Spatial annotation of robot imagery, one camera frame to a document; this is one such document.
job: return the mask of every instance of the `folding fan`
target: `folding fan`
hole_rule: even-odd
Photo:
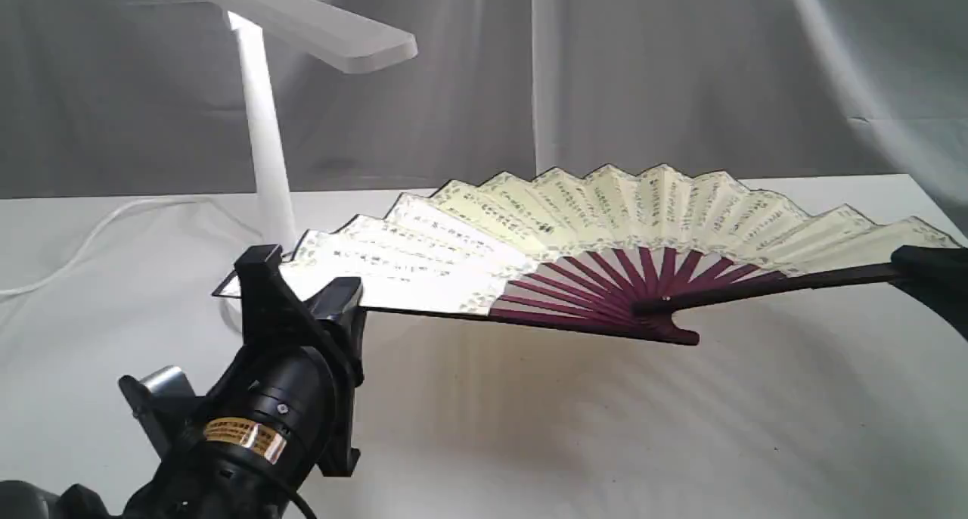
[[[634,176],[606,165],[584,178],[556,168],[402,194],[383,219],[305,233],[281,274],[301,299],[358,275],[370,311],[695,344],[649,305],[884,281],[875,264],[902,244],[959,247],[917,218],[875,225],[846,205],[812,216],[722,171],[691,178],[660,165]],[[216,295],[237,297],[237,281]]]

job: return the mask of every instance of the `white cable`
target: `white cable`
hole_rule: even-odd
[[[110,213],[107,214],[107,216],[101,219],[101,221],[98,222],[97,225],[95,225],[94,228],[91,229],[91,231],[87,234],[87,237],[84,238],[84,241],[83,243],[80,244],[80,247],[77,247],[77,250],[75,251],[75,253],[73,253],[73,256],[70,257],[70,260],[68,260],[68,263],[63,264],[63,266],[61,266],[57,271],[51,273],[50,275],[46,275],[46,277],[42,278],[42,280],[32,282],[32,284],[25,284],[23,287],[8,288],[6,289],[6,291],[0,291],[0,297],[20,296],[21,294],[37,291],[39,288],[46,287],[46,285],[51,284],[53,281],[56,281],[59,278],[61,278],[63,274],[70,271],[70,269],[73,268],[80,261],[80,258],[82,258],[84,256],[84,253],[87,251],[87,247],[91,246],[91,242],[93,242],[93,240],[98,235],[100,235],[100,233],[103,232],[104,229],[111,222],[114,222],[114,220],[117,219],[118,216],[123,215],[125,212],[128,212],[131,209],[134,209],[135,207],[141,207],[145,205],[167,206],[167,205],[185,205],[187,203],[211,203],[216,209],[219,210],[219,212],[222,213],[222,215],[227,216],[228,219],[232,220],[232,222],[235,222],[236,225],[241,226],[242,228],[248,230],[249,232],[252,232],[253,234],[259,235],[259,230],[256,230],[252,226],[247,225],[245,222],[242,222],[242,220],[239,219],[238,216],[235,216],[235,215],[232,215],[232,213],[229,213],[228,210],[225,209],[225,207],[223,207],[215,198],[207,195],[187,195],[187,196],[176,197],[176,198],[155,197],[151,199],[136,199],[135,201],[125,203],[124,205],[111,211]]]

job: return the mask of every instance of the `warning label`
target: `warning label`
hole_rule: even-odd
[[[276,464],[286,448],[286,440],[276,430],[239,417],[212,419],[205,425],[204,433],[208,442],[232,443],[252,449],[272,464]]]

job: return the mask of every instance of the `tabletop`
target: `tabletop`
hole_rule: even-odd
[[[950,220],[905,175],[746,181],[820,212]],[[295,194],[301,226],[397,191]],[[216,196],[255,222],[252,195]],[[62,264],[130,198],[0,201],[0,288]],[[203,392],[240,336],[209,297],[257,242],[207,205],[138,210],[63,280],[0,302],[0,479],[82,483],[117,513],[158,458],[117,390],[181,366]],[[954,517],[968,509],[968,343],[888,285],[682,312],[698,347],[381,315],[364,335],[349,479],[321,517]],[[290,516],[298,510],[290,506]]]

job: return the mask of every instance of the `black cable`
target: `black cable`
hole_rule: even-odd
[[[276,477],[276,475],[270,474],[268,471],[260,470],[252,464],[249,464],[239,457],[236,457],[235,455],[228,453],[228,451],[222,450],[218,447],[208,446],[203,453],[209,455],[210,458],[217,457],[228,463],[232,463],[233,466],[243,468],[243,470],[249,471],[250,474],[259,475],[259,477],[269,481],[269,483],[272,483],[277,489],[286,494],[286,497],[289,498],[297,508],[299,508],[299,511],[302,512],[305,519],[318,519],[318,517],[315,516],[315,513],[312,513],[312,508],[306,504],[305,499],[300,497],[299,493],[295,491],[293,487],[288,486],[286,482],[282,481],[279,477]]]

